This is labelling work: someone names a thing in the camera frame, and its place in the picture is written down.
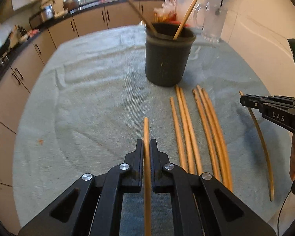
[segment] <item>black countertop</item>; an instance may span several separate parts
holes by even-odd
[[[118,3],[124,3],[126,0],[106,0],[104,2],[93,2],[89,3],[87,5],[81,6],[79,9],[70,11],[66,15],[63,15],[62,17],[59,18],[54,18],[51,20],[48,20],[45,22],[43,25],[39,27],[40,33],[34,35],[33,37],[27,39],[27,41],[23,42],[22,44],[18,43],[15,47],[13,47],[7,54],[8,60],[4,63],[4,65],[0,66],[0,80],[2,77],[5,75],[7,70],[10,68],[12,63],[16,60],[16,58],[22,53],[22,51],[32,43],[33,40],[35,40],[43,31],[47,30],[49,27],[67,19],[70,18],[74,15],[90,11],[96,8],[101,8],[104,6],[110,6],[113,4],[118,4]]]

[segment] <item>light blue towel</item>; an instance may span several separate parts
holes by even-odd
[[[134,151],[143,118],[159,151],[179,164],[169,102],[174,88],[145,77],[143,26],[101,31],[71,40],[54,53],[22,116],[14,151],[13,189],[24,226],[83,173],[106,173]],[[200,149],[203,170],[212,172],[203,126],[191,90],[204,87],[227,143],[234,194],[268,221],[287,195],[291,140],[286,130],[254,110],[270,153],[275,200],[257,131],[238,93],[268,95],[248,64],[225,42],[193,44],[180,86]],[[173,235],[169,194],[152,195],[153,235]],[[125,194],[120,235],[143,235],[142,194]]]

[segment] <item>black bucket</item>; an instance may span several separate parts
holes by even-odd
[[[151,83],[172,87],[183,77],[191,45],[196,39],[188,28],[173,40],[178,25],[154,23],[157,34],[146,28],[145,75]]]

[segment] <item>wooden dowel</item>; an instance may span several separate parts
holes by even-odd
[[[189,134],[187,120],[186,120],[185,109],[184,109],[184,106],[183,106],[182,98],[180,96],[179,87],[177,85],[175,86],[175,90],[176,90],[176,95],[177,95],[178,104],[179,104],[180,116],[182,118],[182,124],[183,124],[184,136],[185,136],[185,143],[186,143],[186,151],[187,151],[187,160],[188,160],[189,173],[190,174],[196,174],[195,167],[194,167],[194,158],[193,158],[193,154],[192,154],[191,141],[190,141],[190,134]]]
[[[171,110],[172,110],[173,119],[174,119],[174,126],[175,126],[175,132],[176,132],[176,140],[177,140],[177,146],[178,146],[180,166],[186,172],[188,172],[186,154],[185,154],[185,150],[184,150],[184,146],[183,146],[183,138],[182,138],[182,134],[180,132],[180,127],[179,127],[179,123],[178,123],[178,117],[177,117],[177,113],[176,113],[174,98],[171,97],[170,101],[171,101]]]
[[[148,118],[144,118],[144,235],[152,235],[151,224],[151,161]]]
[[[272,166],[271,166],[271,161],[270,161],[270,155],[269,155],[268,149],[266,147],[266,143],[263,138],[263,134],[261,132],[258,121],[257,121],[252,109],[250,107],[247,107],[247,108],[248,108],[248,111],[249,111],[251,118],[254,122],[254,125],[256,126],[256,129],[257,129],[260,141],[261,141],[262,149],[263,149],[263,152],[265,153],[265,160],[266,160],[266,164],[268,167],[269,182],[270,182],[270,201],[273,201],[274,200],[274,178],[273,178],[273,171],[272,171]]]
[[[210,129],[208,127],[208,120],[205,116],[205,111],[203,110],[203,106],[201,104],[200,97],[199,97],[197,91],[195,89],[193,89],[192,93],[194,94],[194,99],[196,101],[196,105],[197,105],[199,115],[200,115],[200,118],[202,121],[203,129],[205,132],[205,137],[206,137],[206,140],[208,143],[208,150],[209,150],[210,157],[211,157],[213,175],[218,181],[221,181],[221,178],[219,176],[218,161],[217,161],[216,152],[215,152],[215,148],[214,148],[214,144],[213,144],[213,139],[212,139],[212,136],[210,133]]]
[[[212,114],[212,117],[213,117],[213,122],[214,122],[214,125],[216,127],[216,131],[217,131],[217,134],[218,134],[218,139],[221,143],[221,147],[222,147],[222,155],[224,157],[224,163],[225,163],[225,166],[226,166],[226,172],[227,172],[227,178],[228,178],[228,189],[233,192],[233,181],[232,181],[232,178],[231,178],[231,171],[230,171],[230,161],[229,161],[229,157],[228,157],[228,152],[227,152],[227,146],[225,144],[225,140],[224,140],[224,137],[223,137],[223,133],[222,133],[222,129],[221,129],[221,126],[219,124],[219,120],[216,116],[216,113],[215,113],[215,109],[213,107],[213,104],[211,102],[211,99],[210,97],[208,96],[208,93],[205,91],[205,89],[202,89],[202,93],[208,103],[208,107],[209,107],[209,110]]]
[[[180,23],[180,25],[179,25],[179,27],[178,27],[178,29],[176,31],[176,34],[175,34],[175,36],[173,38],[174,40],[176,40],[179,37],[180,33],[182,32],[182,30],[183,30],[183,28],[184,28],[184,26],[185,26],[185,24],[186,24],[186,22],[187,22],[187,20],[188,20],[188,18],[190,16],[190,14],[191,14],[191,11],[193,10],[193,8],[196,5],[197,1],[198,0],[193,0],[191,2],[191,4],[190,4],[190,6],[189,6],[183,20],[181,21],[181,23]]]
[[[141,11],[133,4],[133,2],[131,0],[127,0],[127,2],[130,4],[130,6],[132,7],[132,9],[145,21],[145,23],[153,31],[153,33],[154,34],[157,34],[157,31],[156,31],[155,27],[152,25],[152,23],[149,22],[145,18],[145,16],[143,16],[143,14],[141,13]]]
[[[219,166],[220,166],[220,170],[221,170],[223,184],[229,189],[227,169],[226,169],[226,164],[225,164],[225,160],[224,160],[223,150],[222,150],[222,147],[221,147],[221,143],[219,141],[216,126],[215,126],[215,124],[213,122],[213,116],[212,116],[212,114],[210,112],[210,109],[208,107],[208,102],[205,99],[204,94],[202,93],[202,90],[201,90],[199,85],[197,85],[197,89],[198,89],[201,101],[202,101],[204,109],[205,109],[205,113],[206,113],[207,118],[208,118],[209,125],[210,125],[211,131],[212,131],[217,156],[219,157]]]
[[[184,94],[182,88],[179,88],[179,91],[180,91],[180,96],[182,98],[182,102],[183,102],[183,106],[184,106],[184,110],[185,110],[185,114],[186,114],[186,119],[187,119],[189,134],[190,134],[190,138],[191,138],[192,148],[194,150],[194,159],[196,161],[198,175],[200,175],[200,174],[202,174],[203,171],[202,171],[200,153],[199,153],[199,149],[198,149],[198,143],[197,143],[196,135],[194,134],[194,127],[192,126],[192,121],[190,118],[189,109],[188,109],[187,102],[185,99],[185,94]]]

